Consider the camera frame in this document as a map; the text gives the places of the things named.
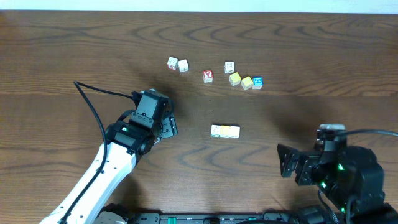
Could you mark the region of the white block green side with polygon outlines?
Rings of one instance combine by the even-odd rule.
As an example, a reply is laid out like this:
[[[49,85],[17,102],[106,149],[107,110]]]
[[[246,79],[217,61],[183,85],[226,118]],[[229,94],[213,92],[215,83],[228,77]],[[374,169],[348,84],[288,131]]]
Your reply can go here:
[[[218,138],[220,137],[220,133],[221,133],[221,126],[213,124],[211,126],[211,137]]]

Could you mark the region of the yellow block letter O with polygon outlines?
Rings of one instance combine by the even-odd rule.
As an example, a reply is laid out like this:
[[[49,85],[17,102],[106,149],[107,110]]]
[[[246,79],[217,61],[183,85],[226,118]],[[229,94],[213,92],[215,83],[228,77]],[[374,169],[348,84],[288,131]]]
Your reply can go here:
[[[220,137],[221,138],[228,138],[230,132],[230,126],[220,126]]]

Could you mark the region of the white ladybug block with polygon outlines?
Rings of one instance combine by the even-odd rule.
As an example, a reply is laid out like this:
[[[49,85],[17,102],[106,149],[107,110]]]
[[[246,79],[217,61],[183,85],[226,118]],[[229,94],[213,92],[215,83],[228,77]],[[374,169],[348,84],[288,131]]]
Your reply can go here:
[[[229,127],[229,137],[230,138],[239,138],[240,136],[240,127],[239,126],[230,126]]]

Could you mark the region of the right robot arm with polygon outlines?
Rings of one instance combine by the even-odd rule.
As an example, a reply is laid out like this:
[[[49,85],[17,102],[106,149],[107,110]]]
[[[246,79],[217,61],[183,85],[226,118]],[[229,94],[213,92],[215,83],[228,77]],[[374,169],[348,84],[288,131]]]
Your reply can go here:
[[[277,152],[282,177],[295,173],[298,185],[316,185],[346,223],[397,223],[397,212],[384,201],[384,170],[372,150],[335,137],[319,140],[313,151],[279,144]]]

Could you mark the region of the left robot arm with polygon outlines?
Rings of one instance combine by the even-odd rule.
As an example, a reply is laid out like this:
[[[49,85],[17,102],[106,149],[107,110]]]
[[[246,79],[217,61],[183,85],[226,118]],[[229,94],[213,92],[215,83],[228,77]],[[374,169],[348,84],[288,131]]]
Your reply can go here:
[[[131,96],[125,111],[104,133],[94,161],[64,201],[42,223],[95,223],[115,188],[140,158],[162,139],[178,133],[174,103],[153,89]]]

